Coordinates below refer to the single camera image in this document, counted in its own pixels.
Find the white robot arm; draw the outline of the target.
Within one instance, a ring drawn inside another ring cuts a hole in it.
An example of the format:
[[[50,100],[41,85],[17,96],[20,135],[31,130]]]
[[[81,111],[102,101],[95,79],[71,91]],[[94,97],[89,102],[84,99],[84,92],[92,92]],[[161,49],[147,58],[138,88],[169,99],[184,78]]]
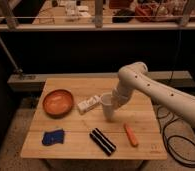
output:
[[[112,90],[112,100],[119,108],[138,90],[175,113],[195,129],[195,96],[150,79],[143,62],[123,66],[118,71],[118,84]]]

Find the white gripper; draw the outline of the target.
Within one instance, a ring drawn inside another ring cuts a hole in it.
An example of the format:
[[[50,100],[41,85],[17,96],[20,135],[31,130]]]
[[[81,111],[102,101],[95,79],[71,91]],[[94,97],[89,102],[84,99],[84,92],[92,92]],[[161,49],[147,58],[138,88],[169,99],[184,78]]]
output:
[[[115,109],[125,105],[131,98],[131,93],[128,91],[118,90],[114,88],[112,90],[112,104]]]

